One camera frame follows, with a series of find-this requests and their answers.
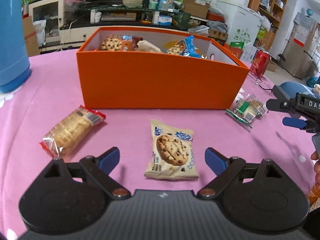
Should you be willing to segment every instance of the tiled floor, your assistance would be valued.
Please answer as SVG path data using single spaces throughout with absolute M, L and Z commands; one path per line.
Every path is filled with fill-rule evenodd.
M 275 72 L 267 70 L 265 72 L 265 76 L 269 78 L 275 85 L 280 85 L 286 81 L 294 81 L 303 85 L 306 84 L 304 80 L 293 77 L 291 74 L 289 74 L 289 72 L 287 72 L 285 69 L 280 68 L 279 66 Z

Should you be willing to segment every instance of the screw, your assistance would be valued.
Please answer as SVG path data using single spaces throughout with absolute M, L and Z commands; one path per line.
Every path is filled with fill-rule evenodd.
M 202 197 L 213 197 L 216 194 L 212 188 L 203 188 L 199 193 Z
M 115 197 L 125 197 L 129 192 L 124 188 L 117 188 L 112 191 L 113 196 Z

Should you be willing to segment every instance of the wooden bookcase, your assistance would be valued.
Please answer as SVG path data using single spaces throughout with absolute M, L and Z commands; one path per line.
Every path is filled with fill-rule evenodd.
M 282 16 L 285 10 L 285 6 L 287 3 L 287 0 L 282 0 L 282 2 L 284 3 L 284 7 L 281 8 L 279 5 L 276 4 L 276 0 L 270 0 L 270 12 L 262 9 L 259 7 L 260 5 L 260 1 L 261 0 L 250 0 L 249 2 L 249 8 L 256 11 L 256 12 L 260 12 L 261 15 L 265 16 L 268 18 L 268 20 L 273 24 L 273 26 L 275 27 L 273 32 L 269 32 L 266 34 L 264 41 L 262 41 L 260 44 L 264 45 L 264 48 L 266 50 L 270 49 L 273 40 L 276 36 L 276 32 L 277 32 L 277 28 L 279 28 L 281 20 L 282 20 Z

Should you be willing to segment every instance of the cabinet drawer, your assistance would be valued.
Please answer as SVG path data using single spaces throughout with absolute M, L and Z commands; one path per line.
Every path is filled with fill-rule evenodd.
M 74 28 L 60 31 L 61 44 L 86 41 L 99 27 Z

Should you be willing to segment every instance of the table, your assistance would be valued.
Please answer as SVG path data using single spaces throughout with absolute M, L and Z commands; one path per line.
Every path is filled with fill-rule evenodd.
M 30 58 L 31 77 L 21 89 L 0 98 L 0 230 L 18 236 L 25 226 L 18 203 L 24 191 L 51 158 L 40 147 L 42 137 L 61 119 L 83 104 L 77 73 L 76 50 L 66 50 Z M 246 96 L 260 100 L 270 96 L 246 80 Z M 102 110 L 106 124 L 97 126 L 77 148 L 73 161 L 86 155 L 98 156 L 117 146 L 120 163 L 110 176 L 129 189 L 194 190 L 215 178 L 206 166 L 204 151 L 213 147 L 226 157 L 240 156 L 247 162 L 273 159 L 307 193 L 313 186 L 310 155 L 311 135 L 282 125 L 284 113 L 269 112 L 255 120 L 248 132 L 222 110 Z M 160 181 L 143 174 L 152 158 L 150 120 L 194 130 L 193 152 L 198 181 Z

